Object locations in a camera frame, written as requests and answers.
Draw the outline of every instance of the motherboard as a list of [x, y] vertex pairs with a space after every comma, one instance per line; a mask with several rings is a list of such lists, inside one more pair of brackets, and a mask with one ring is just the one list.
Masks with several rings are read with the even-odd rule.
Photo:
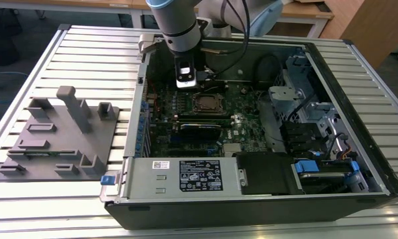
[[267, 151], [256, 102], [263, 92], [241, 83], [180, 90], [149, 87], [152, 157], [231, 157]]

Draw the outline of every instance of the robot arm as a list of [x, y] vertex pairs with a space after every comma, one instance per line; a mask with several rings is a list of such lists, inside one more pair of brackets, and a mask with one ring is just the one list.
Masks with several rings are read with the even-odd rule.
[[[241, 30], [241, 23], [227, 0], [145, 0], [155, 16], [163, 38], [175, 59], [176, 85], [179, 88], [196, 86], [196, 72], [204, 70], [204, 53], [200, 51], [203, 38], [193, 7], [199, 3], [199, 16], [211, 19], [215, 27]], [[241, 0], [229, 0], [241, 22], [245, 13]], [[272, 28], [280, 15], [280, 0], [247, 0], [251, 18], [251, 36], [261, 36]]]

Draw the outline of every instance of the green circuit board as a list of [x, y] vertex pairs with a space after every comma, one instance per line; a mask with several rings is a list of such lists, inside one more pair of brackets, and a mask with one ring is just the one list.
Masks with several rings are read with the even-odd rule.
[[[151, 157], [221, 157], [223, 144], [239, 143], [241, 151], [267, 151], [253, 92], [243, 84], [227, 83], [223, 91], [183, 92], [164, 87], [152, 99], [149, 127]], [[183, 124], [220, 126], [216, 140], [179, 141], [173, 132]]]

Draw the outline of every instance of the slotted metal surface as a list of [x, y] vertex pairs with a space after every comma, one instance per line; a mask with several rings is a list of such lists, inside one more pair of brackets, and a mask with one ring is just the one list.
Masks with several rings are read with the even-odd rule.
[[[94, 106], [112, 102], [121, 109], [109, 156], [109, 170], [121, 166], [125, 131], [139, 61], [136, 43], [148, 30], [72, 26], [58, 31], [30, 74], [25, 94], [12, 104], [0, 123], [0, 164], [12, 147], [29, 112], [30, 97], [50, 97], [60, 85], [77, 88], [76, 96]], [[339, 81], [382, 153], [398, 175], [398, 100], [386, 90], [354, 47], [339, 40], [268, 37], [312, 42]], [[98, 182], [0, 183], [0, 238], [398, 238], [398, 204], [360, 211], [328, 223], [183, 230], [125, 231], [107, 214], [98, 200]]]

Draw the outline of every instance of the power supply label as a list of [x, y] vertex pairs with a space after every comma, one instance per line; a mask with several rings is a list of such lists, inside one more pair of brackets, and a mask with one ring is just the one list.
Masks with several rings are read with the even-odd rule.
[[221, 191], [219, 160], [179, 161], [179, 189], [183, 192]]

